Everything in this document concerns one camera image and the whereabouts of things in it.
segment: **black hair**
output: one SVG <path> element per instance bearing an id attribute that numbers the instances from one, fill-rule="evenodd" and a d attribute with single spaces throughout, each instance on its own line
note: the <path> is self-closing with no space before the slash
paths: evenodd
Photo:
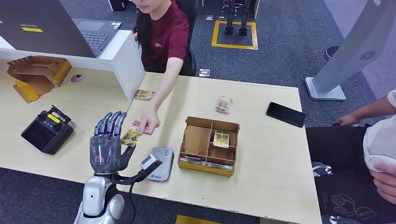
<path id="1" fill-rule="evenodd" d="M 139 10 L 136 20 L 137 38 L 141 45 L 141 54 L 150 54 L 150 14 Z"/>

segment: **black phone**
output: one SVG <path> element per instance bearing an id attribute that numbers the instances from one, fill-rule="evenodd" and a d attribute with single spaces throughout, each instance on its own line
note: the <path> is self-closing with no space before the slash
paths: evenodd
<path id="1" fill-rule="evenodd" d="M 271 102 L 267 115 L 297 127 L 304 126 L 305 113 Z"/>

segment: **card on table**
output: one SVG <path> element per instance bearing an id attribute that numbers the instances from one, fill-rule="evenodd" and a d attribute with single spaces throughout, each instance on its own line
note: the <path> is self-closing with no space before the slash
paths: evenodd
<path id="1" fill-rule="evenodd" d="M 121 139 L 121 144 L 126 146 L 135 146 L 140 135 L 138 135 L 139 127 L 132 125 L 124 137 Z"/>
<path id="2" fill-rule="evenodd" d="M 216 130 L 214 132 L 213 145 L 217 147 L 228 148 L 230 145 L 230 133 Z"/>
<path id="3" fill-rule="evenodd" d="M 148 90 L 138 90 L 135 94 L 134 99 L 139 99 L 139 100 L 151 100 L 153 98 L 153 95 L 156 92 L 153 91 L 148 91 Z"/>
<path id="4" fill-rule="evenodd" d="M 220 97 L 217 102 L 215 110 L 222 114 L 230 114 L 231 105 L 233 104 L 233 100 L 227 97 Z"/>

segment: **seated person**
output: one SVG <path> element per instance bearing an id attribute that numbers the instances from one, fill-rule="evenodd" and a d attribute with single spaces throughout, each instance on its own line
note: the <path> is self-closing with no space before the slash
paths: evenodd
<path id="1" fill-rule="evenodd" d="M 155 95 L 147 103 L 139 126 L 139 134 L 152 134 L 161 124 L 158 110 L 176 85 L 186 55 L 189 21 L 175 0 L 132 0 L 139 8 L 135 40 L 142 49 L 144 66 L 166 65 Z"/>
<path id="2" fill-rule="evenodd" d="M 396 222 L 396 165 L 377 162 L 368 154 L 396 159 L 396 90 L 337 120 L 340 126 L 307 128 L 312 161 L 332 167 L 333 175 L 315 177 L 322 215 L 346 217 L 362 224 Z M 351 127 L 361 119 L 393 115 L 373 126 Z"/>

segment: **humanoid robot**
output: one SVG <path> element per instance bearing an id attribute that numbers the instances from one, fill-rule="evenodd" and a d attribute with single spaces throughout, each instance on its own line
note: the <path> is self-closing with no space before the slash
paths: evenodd
<path id="1" fill-rule="evenodd" d="M 246 36 L 248 35 L 248 30 L 246 29 L 246 23 L 248 22 L 248 13 L 250 7 L 251 0 L 244 0 L 243 2 L 243 17 L 242 24 L 239 29 L 239 35 Z M 226 35 L 233 34 L 233 12 L 235 7 L 235 0 L 229 0 L 228 7 L 228 16 L 227 16 L 227 25 L 226 25 Z"/>
<path id="2" fill-rule="evenodd" d="M 121 128 L 127 113 L 108 113 L 95 126 L 90 140 L 90 161 L 93 176 L 84 185 L 83 200 L 78 209 L 74 224 L 116 224 L 123 213 L 124 198 L 116 185 L 130 185 L 129 195 L 132 201 L 132 187 L 143 181 L 162 162 L 150 154 L 141 162 L 142 169 L 133 177 L 118 174 L 127 168 L 135 146 L 127 147 L 121 154 Z"/>

